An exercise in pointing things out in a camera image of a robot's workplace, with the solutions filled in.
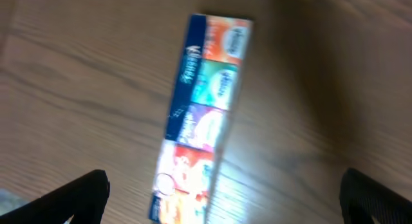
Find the wooden surface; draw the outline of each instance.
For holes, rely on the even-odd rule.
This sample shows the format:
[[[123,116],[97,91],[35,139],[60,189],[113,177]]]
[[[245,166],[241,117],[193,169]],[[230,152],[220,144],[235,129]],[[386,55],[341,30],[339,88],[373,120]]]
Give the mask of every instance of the wooden surface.
[[[0,187],[33,200],[105,169],[103,223],[149,223],[193,12],[256,21],[211,223],[342,223],[348,166],[412,199],[412,0],[17,0]]]

